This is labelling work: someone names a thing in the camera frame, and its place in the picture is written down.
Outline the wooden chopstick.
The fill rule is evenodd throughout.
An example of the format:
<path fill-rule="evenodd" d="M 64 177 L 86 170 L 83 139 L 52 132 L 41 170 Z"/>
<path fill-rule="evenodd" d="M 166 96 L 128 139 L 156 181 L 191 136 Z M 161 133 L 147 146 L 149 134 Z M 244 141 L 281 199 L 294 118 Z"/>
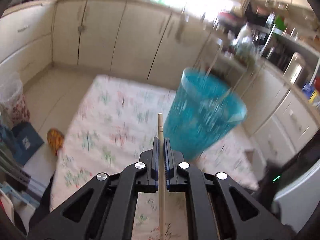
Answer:
<path fill-rule="evenodd" d="M 158 191 L 159 191 L 159 239 L 165 239 L 165 168 L 164 168 L 164 133 L 163 114 L 158 113 L 158 140 L 159 140 L 159 170 L 158 170 Z"/>

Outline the teal perforated plastic basket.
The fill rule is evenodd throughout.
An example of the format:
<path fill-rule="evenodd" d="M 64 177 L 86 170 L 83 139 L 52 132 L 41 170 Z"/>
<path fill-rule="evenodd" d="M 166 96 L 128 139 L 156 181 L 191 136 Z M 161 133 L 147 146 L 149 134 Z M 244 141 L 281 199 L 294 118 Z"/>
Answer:
<path fill-rule="evenodd" d="M 186 68 L 164 123 L 171 148 L 193 160 L 241 124 L 247 108 L 213 75 Z"/>

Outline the floral linen tablecloth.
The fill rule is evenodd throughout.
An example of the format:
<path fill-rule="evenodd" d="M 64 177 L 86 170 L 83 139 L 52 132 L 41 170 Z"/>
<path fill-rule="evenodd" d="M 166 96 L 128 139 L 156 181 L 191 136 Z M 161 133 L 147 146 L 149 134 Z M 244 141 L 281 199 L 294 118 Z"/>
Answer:
<path fill-rule="evenodd" d="M 99 172 L 121 172 L 149 150 L 157 136 L 158 113 L 165 121 L 176 92 L 106 75 L 97 76 L 75 114 L 53 179 L 50 211 Z M 241 126 L 204 151 L 194 163 L 209 174 L 226 172 L 242 186 L 258 182 L 245 154 L 252 150 Z M 166 196 L 165 239 L 188 239 L 185 197 Z M 159 239 L 158 193 L 139 193 L 132 239 Z"/>

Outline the yellow floral slipper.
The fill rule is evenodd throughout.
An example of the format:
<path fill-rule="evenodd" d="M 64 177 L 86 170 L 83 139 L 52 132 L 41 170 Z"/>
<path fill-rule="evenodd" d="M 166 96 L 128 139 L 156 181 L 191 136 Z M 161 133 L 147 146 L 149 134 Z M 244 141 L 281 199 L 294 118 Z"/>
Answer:
<path fill-rule="evenodd" d="M 55 156 L 57 156 L 59 149 L 63 146 L 64 139 L 64 134 L 58 129 L 51 128 L 47 132 L 47 142 Z"/>

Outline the dark blue box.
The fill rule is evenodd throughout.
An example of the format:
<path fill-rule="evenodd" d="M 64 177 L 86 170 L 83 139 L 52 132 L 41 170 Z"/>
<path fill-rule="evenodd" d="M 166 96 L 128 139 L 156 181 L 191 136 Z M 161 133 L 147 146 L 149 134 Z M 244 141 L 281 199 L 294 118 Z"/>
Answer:
<path fill-rule="evenodd" d="M 12 129 L 12 132 L 19 146 L 18 153 L 14 155 L 14 159 L 24 166 L 44 144 L 44 141 L 29 122 L 18 124 Z"/>

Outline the white thermos jug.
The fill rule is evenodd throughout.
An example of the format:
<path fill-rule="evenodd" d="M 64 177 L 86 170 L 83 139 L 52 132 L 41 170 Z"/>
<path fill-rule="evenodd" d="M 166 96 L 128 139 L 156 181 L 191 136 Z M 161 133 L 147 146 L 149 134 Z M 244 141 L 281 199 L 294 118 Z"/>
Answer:
<path fill-rule="evenodd" d="M 236 38 L 235 49 L 236 51 L 244 48 L 251 49 L 253 46 L 253 37 L 252 37 L 252 28 L 249 26 L 247 22 L 238 33 Z"/>

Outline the steel bread bin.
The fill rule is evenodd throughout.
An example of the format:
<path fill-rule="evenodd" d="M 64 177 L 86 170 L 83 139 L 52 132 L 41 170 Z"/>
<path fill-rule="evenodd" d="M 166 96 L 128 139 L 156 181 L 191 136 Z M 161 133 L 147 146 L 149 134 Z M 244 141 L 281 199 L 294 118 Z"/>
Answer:
<path fill-rule="evenodd" d="M 298 52 L 295 52 L 284 72 L 284 76 L 293 85 L 303 88 L 310 74 L 307 64 Z"/>

